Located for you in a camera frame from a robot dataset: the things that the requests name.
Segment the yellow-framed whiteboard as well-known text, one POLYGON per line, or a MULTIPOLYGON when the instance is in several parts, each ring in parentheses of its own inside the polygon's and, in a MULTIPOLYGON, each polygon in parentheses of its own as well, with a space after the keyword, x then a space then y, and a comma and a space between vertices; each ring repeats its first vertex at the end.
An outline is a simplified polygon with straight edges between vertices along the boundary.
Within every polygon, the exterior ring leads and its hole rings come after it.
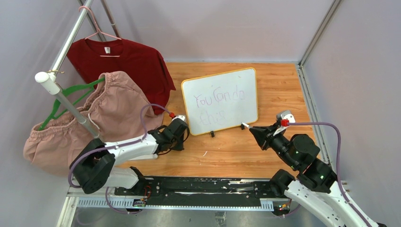
POLYGON ((193 136, 253 123, 259 118, 255 68, 186 79, 181 89, 193 136))

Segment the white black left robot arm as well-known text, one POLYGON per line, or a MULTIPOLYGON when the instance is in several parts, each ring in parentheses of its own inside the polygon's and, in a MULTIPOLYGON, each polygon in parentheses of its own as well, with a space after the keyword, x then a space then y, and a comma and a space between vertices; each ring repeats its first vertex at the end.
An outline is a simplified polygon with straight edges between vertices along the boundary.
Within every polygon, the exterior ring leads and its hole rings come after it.
POLYGON ((145 189, 142 173, 135 167, 119 165, 129 160, 156 159, 171 150, 181 151, 188 135, 186 117, 177 115, 168 126, 162 125, 136 138, 107 143, 93 139, 72 161, 68 181, 85 194, 105 187, 122 187, 140 195, 145 189))

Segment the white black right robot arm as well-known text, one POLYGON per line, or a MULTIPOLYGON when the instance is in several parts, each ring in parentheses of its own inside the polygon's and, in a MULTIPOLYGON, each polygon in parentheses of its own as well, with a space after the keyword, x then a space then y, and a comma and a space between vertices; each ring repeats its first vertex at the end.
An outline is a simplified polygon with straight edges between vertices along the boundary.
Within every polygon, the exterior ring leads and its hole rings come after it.
POLYGON ((270 191, 275 197, 286 196, 307 209, 327 227, 383 227, 372 220, 343 189, 339 172, 317 158, 320 148, 306 134, 288 140, 283 134, 288 120, 271 126, 248 128, 262 150, 272 149, 298 175, 280 169, 272 178, 270 191))

